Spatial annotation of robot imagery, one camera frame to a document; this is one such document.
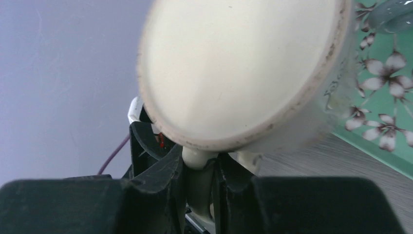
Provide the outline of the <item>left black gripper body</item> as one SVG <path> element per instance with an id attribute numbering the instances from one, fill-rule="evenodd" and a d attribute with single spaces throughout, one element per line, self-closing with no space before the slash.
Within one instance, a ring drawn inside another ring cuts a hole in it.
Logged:
<path id="1" fill-rule="evenodd" d="M 131 149 L 127 178 L 132 179 L 166 156 L 174 147 L 174 142 L 154 126 L 140 97 L 132 99 L 127 117 Z"/>

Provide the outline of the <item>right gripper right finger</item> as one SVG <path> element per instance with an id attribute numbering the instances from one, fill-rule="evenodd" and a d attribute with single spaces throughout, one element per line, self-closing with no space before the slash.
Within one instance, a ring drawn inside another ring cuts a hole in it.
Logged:
<path id="1" fill-rule="evenodd" d="M 386 196 L 371 180 L 253 175 L 229 154 L 214 164 L 218 234 L 402 234 Z"/>

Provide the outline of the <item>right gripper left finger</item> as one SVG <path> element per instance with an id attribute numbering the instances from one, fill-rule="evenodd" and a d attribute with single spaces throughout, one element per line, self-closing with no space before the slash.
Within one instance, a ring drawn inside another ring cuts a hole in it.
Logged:
<path id="1" fill-rule="evenodd" d="M 181 234 L 182 147 L 132 180 L 15 180 L 0 190 L 3 234 Z"/>

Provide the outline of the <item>cream floral mug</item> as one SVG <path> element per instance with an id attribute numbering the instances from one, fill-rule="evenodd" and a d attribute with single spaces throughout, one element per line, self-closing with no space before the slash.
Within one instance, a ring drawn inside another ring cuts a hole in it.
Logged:
<path id="1" fill-rule="evenodd" d="M 215 223 L 207 162 L 308 146 L 353 97 L 352 0 L 155 0 L 138 49 L 145 110 L 183 147 L 188 204 Z"/>

